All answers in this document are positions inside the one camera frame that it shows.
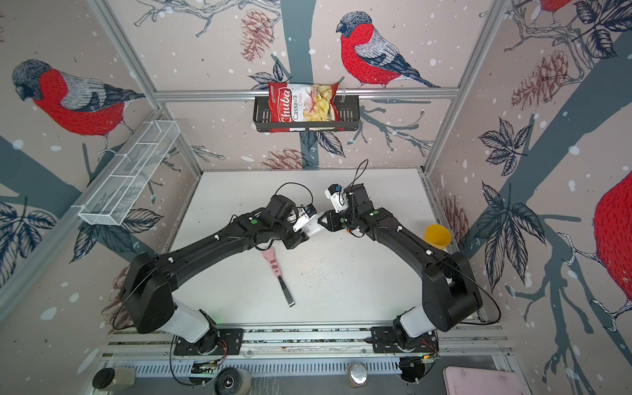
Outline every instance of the black wire basket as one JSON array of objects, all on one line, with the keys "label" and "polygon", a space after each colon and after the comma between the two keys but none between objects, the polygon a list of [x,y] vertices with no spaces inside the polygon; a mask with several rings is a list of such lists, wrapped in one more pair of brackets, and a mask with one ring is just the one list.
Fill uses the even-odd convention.
[{"label": "black wire basket", "polygon": [[268,96],[255,98],[255,110],[253,121],[257,131],[268,132],[271,129],[288,129],[291,131],[309,131],[310,128],[319,128],[319,131],[355,131],[360,127],[360,100],[357,95],[336,95],[334,105],[338,110],[340,121],[325,122],[270,122],[272,113],[268,106]]}]

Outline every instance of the yellow cup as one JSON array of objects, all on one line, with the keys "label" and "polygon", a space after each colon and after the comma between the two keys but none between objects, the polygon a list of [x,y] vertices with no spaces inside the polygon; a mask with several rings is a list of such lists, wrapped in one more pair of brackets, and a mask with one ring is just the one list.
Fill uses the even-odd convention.
[{"label": "yellow cup", "polygon": [[443,250],[452,241],[452,235],[445,226],[435,224],[426,228],[426,233],[423,234],[422,240],[433,247]]}]

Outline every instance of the white table surface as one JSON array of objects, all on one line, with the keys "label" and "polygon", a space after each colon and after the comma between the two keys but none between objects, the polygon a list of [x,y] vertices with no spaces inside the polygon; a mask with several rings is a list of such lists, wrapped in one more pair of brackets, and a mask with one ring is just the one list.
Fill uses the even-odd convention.
[{"label": "white table surface", "polygon": [[[287,181],[311,189],[318,212],[332,209],[325,189],[346,186],[355,170],[204,173],[172,250],[198,241],[228,223],[232,214],[265,207]],[[367,169],[364,183],[376,209],[384,207],[421,236],[434,216],[416,169]],[[279,192],[297,204],[309,194],[297,185]],[[324,324],[390,321],[422,300],[422,280],[387,247],[368,236],[323,230],[294,250],[274,242],[293,307],[283,296],[260,251],[252,248],[209,267],[173,295],[207,312],[218,324]]]}]

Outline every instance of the snow dot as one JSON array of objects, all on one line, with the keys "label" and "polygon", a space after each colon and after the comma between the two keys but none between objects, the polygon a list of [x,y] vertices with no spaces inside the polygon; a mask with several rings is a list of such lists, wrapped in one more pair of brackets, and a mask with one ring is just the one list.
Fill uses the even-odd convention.
[{"label": "snow dot", "polygon": [[40,320],[50,321],[53,317],[55,317],[55,314],[57,314],[57,308],[51,307],[40,315]]}]

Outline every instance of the bird tail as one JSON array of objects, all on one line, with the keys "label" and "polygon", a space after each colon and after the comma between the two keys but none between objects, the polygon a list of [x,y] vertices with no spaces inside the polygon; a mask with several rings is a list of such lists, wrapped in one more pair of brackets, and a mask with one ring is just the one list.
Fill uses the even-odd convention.
[{"label": "bird tail", "polygon": [[408,78],[410,78],[411,80],[415,80],[417,82],[421,82],[422,84],[426,85],[428,88],[439,88],[438,85],[435,85],[429,81],[426,81],[422,78],[422,76],[419,75],[419,71],[411,68],[410,72],[407,74],[402,73],[403,76],[406,76]]}]

